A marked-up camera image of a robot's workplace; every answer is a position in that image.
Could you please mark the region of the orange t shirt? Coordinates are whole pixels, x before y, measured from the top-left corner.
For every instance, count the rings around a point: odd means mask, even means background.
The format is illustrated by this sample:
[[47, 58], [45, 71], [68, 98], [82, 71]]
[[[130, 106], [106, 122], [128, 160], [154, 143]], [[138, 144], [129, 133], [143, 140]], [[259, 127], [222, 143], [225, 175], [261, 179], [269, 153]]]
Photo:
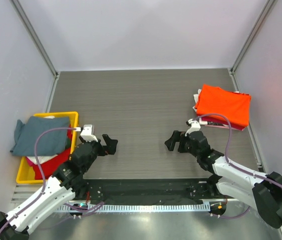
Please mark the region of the orange t shirt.
[[238, 93], [224, 90], [218, 86], [204, 84], [194, 108], [199, 116], [213, 114], [211, 117], [225, 122], [221, 114], [233, 126], [245, 128], [249, 125], [251, 96], [247, 93]]

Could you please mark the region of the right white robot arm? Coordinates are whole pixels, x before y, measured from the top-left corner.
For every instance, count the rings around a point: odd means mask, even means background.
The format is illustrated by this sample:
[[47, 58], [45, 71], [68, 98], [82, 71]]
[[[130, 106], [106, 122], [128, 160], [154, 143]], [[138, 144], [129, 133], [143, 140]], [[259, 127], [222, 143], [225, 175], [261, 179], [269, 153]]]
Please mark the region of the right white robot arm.
[[282, 176], [266, 174], [242, 166], [210, 147], [201, 131], [190, 134], [175, 130], [165, 141], [169, 151], [179, 144], [179, 153], [194, 156], [202, 169], [210, 172], [207, 194], [212, 198], [226, 195], [255, 209], [269, 226], [282, 226]]

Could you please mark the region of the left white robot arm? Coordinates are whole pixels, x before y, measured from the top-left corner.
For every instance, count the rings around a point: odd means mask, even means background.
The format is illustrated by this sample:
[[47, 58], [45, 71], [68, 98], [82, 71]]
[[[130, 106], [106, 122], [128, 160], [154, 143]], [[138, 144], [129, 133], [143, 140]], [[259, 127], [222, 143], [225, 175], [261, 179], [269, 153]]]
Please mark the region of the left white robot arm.
[[117, 150], [118, 140], [107, 134], [102, 137], [105, 145], [99, 139], [82, 142], [26, 201], [8, 213], [0, 211], [0, 240], [29, 239], [30, 234], [58, 207], [87, 195], [89, 187], [83, 175], [97, 157], [114, 155]]

